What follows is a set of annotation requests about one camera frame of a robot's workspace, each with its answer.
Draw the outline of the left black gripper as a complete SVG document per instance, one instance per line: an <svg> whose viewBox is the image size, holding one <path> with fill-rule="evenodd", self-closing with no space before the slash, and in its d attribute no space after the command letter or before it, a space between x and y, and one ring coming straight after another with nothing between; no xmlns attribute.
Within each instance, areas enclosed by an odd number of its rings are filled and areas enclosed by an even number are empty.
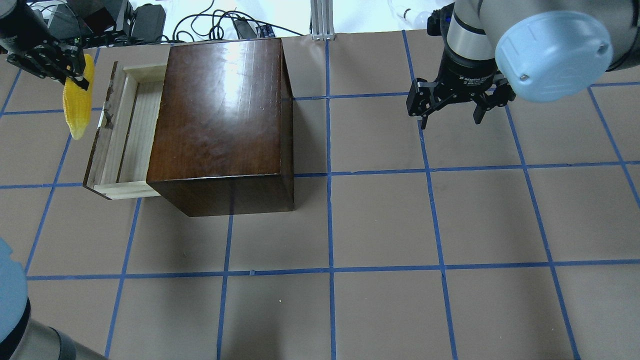
<svg viewBox="0 0 640 360"><path fill-rule="evenodd" d="M83 49L54 37L39 10L2 10L1 47L7 62L41 79L71 80L89 91Z"/></svg>

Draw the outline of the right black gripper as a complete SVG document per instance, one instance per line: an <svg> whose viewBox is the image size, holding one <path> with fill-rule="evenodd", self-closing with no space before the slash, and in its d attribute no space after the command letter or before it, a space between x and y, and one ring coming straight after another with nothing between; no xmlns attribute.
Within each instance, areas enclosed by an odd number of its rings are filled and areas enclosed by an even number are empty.
<svg viewBox="0 0 640 360"><path fill-rule="evenodd" d="M495 59L475 60L444 48L435 82L414 78L406 99L407 114L420 118L425 130L430 114L441 109L441 103L467 103L476 107L473 120L480 125L486 112L505 107L517 94L502 75Z"/></svg>

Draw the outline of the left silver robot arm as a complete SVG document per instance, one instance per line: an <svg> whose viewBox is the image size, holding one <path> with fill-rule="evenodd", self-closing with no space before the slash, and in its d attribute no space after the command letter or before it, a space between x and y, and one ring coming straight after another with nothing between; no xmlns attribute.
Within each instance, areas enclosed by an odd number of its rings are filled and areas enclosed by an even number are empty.
<svg viewBox="0 0 640 360"><path fill-rule="evenodd" d="M1 2L1 46L7 62L38 78L62 84L62 111L73 139L90 123L93 57L81 38L59 41L25 0ZM3 360L103 360L105 356L66 333L32 319L28 280L13 250L1 242L1 358Z"/></svg>

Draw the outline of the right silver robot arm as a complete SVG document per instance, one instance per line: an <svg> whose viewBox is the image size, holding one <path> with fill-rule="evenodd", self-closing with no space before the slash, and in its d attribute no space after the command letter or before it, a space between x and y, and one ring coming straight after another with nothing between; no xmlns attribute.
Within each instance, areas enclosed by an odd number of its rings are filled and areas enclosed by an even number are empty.
<svg viewBox="0 0 640 360"><path fill-rule="evenodd" d="M637 0L453 0L426 30L443 53L435 80L417 77L407 94L421 129L448 105L474 103L479 125L518 97L557 101L639 64Z"/></svg>

